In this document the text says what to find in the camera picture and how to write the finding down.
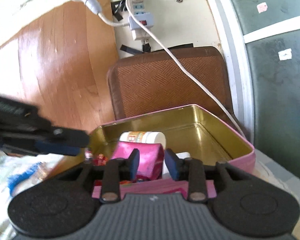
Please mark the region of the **pink macaron biscuit tin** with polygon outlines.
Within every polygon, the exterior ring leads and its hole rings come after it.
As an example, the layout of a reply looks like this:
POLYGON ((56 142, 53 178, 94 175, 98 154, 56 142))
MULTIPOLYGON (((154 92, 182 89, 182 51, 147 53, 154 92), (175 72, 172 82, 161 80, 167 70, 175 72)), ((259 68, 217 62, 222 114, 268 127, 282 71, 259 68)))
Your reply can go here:
MULTIPOLYGON (((120 135, 130 131, 162 132, 166 137, 166 148, 182 159, 192 157, 211 166, 218 161, 227 161, 248 173, 255 166, 253 145, 228 124, 197 105, 171 108, 102 125, 92 132, 85 158, 97 166, 104 165, 111 159, 120 135)), ((173 181, 163 163, 159 179, 124 182, 120 190, 122 196, 127 193, 180 192, 186 197, 187 182, 173 181)))

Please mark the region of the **magenta satin pouch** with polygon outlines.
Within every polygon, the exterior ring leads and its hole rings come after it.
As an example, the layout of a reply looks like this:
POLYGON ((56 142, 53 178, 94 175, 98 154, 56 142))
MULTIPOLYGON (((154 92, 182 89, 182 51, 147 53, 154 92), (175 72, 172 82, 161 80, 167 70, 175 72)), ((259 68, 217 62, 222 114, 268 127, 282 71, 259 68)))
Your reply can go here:
POLYGON ((164 161, 164 149, 161 144, 142 144, 119 141, 111 159, 128 158, 134 149, 139 150, 140 160, 137 179, 157 180, 161 177, 164 161))

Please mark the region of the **blue polka-dot bow headband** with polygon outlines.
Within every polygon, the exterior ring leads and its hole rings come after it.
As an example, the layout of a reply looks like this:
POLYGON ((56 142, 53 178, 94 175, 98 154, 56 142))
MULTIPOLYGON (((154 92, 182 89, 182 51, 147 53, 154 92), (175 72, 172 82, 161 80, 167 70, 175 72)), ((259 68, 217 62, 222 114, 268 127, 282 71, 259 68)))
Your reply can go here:
POLYGON ((27 179, 29 179, 32 175, 34 175, 37 171, 38 168, 42 165, 42 162, 38 162, 30 166, 28 169, 25 171, 21 172, 20 174, 13 174, 8 177, 7 179, 7 187, 10 192, 10 196, 13 195, 13 191, 15 188, 22 182, 27 179))

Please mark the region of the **white pill bottle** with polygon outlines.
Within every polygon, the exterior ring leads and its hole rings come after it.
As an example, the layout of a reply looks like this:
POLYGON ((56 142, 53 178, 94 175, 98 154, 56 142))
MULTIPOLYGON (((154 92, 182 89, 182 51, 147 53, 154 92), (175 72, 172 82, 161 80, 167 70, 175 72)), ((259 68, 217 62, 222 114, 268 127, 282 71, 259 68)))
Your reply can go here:
POLYGON ((161 144, 163 148, 166 148, 166 137, 162 132, 124 132, 120 135, 119 141, 161 144))

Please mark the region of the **brown woven cushion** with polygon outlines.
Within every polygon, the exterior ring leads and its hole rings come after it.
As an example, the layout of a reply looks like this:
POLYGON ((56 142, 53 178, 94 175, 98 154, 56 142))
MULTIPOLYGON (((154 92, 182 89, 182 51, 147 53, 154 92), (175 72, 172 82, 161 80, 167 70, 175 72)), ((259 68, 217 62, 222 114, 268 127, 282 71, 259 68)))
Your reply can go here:
MULTIPOLYGON (((233 115, 228 72, 219 50, 208 46, 177 48, 172 53, 233 115)), ((230 126, 234 125, 165 51, 120 59, 109 69, 107 81, 117 120, 197 104, 230 126)))

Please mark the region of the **green frosted glass door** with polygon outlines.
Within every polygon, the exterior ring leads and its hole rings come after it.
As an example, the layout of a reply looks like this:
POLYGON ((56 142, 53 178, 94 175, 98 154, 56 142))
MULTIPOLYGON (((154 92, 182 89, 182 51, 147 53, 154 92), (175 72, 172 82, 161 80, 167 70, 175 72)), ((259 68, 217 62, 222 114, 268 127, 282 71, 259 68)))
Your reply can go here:
MULTIPOLYGON (((300 16, 300 0, 232 0, 242 33, 300 16)), ((300 177, 300 30, 246 45, 254 93, 254 143, 300 177)))

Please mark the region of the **white power strip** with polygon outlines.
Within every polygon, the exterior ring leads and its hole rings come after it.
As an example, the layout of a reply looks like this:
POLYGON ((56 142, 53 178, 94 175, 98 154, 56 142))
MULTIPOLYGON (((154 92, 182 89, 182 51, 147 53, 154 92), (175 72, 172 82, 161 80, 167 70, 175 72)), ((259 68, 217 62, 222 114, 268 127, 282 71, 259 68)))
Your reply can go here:
POLYGON ((153 15, 146 11, 145 0, 126 0, 126 9, 129 13, 129 28, 133 40, 141 41, 142 44, 147 43, 151 36, 134 20, 135 18, 147 29, 151 29, 154 26, 153 15))

